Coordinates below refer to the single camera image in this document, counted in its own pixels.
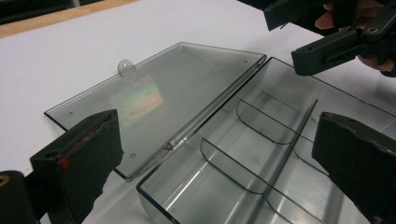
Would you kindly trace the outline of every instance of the finger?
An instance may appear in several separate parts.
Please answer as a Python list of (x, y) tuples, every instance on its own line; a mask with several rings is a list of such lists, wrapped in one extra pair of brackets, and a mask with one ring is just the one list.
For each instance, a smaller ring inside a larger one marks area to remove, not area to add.
[(332, 13), (330, 11), (323, 14), (315, 21), (315, 26), (320, 30), (326, 30), (334, 27), (334, 21), (332, 20)]
[(383, 9), (383, 7), (370, 7), (370, 8), (361, 8), (356, 10), (356, 18), (360, 17), (375, 17), (379, 14), (379, 12)]
[(355, 29), (364, 29), (366, 26), (373, 20), (374, 18), (369, 18), (369, 17), (360, 17), (355, 20), (355, 23), (353, 24), (353, 27)]
[(323, 5), (323, 7), (324, 7), (324, 9), (326, 9), (326, 10), (328, 10), (328, 11), (332, 11), (332, 9), (333, 9), (333, 4), (326, 4), (326, 5)]
[(358, 58), (365, 65), (381, 72), (390, 72), (394, 67), (394, 61), (392, 60), (387, 60), (384, 64), (378, 65), (377, 59), (364, 59), (360, 55), (358, 56)]
[(379, 65), (378, 68), (382, 72), (391, 72), (394, 67), (394, 62), (392, 60), (387, 60), (384, 64)]
[(360, 8), (370, 8), (370, 7), (383, 7), (384, 5), (380, 4), (375, 0), (360, 0), (358, 1), (357, 9)]

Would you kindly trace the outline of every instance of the white table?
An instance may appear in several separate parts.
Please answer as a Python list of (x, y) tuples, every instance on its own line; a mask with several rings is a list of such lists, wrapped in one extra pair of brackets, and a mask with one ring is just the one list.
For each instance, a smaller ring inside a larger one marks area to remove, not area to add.
[[(234, 0), (144, 0), (0, 39), (0, 170), (32, 172), (29, 158), (63, 131), (43, 114), (178, 42), (265, 53), (290, 52), (320, 36), (292, 24), (269, 33), (262, 12)], [(358, 61), (318, 75), (396, 114), (396, 78)], [(84, 223), (150, 223), (135, 185), (112, 173)]]

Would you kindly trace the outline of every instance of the grey plastic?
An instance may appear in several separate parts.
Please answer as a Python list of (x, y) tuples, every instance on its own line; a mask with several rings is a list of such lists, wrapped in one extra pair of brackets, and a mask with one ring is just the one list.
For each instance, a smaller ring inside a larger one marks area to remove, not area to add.
[(118, 109), (124, 156), (117, 171), (132, 180), (166, 159), (264, 60), (262, 54), (180, 43), (136, 66), (120, 62), (118, 75), (46, 114), (68, 130), (89, 115)]
[(310, 154), (322, 111), (395, 138), (396, 118), (271, 59), (137, 189), (156, 223), (368, 221)]

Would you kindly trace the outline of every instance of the transparent lid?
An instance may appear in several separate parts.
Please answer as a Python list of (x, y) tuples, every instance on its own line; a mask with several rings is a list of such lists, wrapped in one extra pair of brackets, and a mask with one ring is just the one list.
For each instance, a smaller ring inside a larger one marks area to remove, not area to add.
[(124, 156), (117, 172), (133, 179), (233, 94), (265, 60), (262, 54), (180, 43), (46, 111), (65, 130), (118, 109)]

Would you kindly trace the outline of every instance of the small hole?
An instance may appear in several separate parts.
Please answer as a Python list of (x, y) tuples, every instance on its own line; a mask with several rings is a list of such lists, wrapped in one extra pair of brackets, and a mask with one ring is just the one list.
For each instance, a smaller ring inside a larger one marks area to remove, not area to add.
[(376, 33), (378, 31), (378, 29), (376, 29), (375, 27), (370, 28), (369, 33)]
[(8, 175), (0, 175), (0, 187), (4, 186), (9, 180)]

